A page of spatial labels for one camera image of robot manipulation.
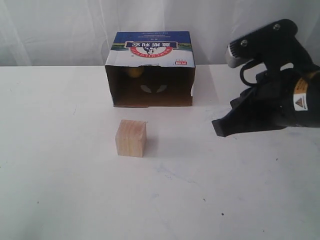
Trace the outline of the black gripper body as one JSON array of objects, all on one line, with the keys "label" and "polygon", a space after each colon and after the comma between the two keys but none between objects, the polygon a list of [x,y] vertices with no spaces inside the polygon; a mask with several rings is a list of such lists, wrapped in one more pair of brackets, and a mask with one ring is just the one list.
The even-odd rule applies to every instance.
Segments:
[{"label": "black gripper body", "polygon": [[320,126],[320,67],[296,38],[297,25],[281,19],[230,42],[229,67],[239,68],[246,89],[266,87],[268,106],[295,116],[295,126]]}]

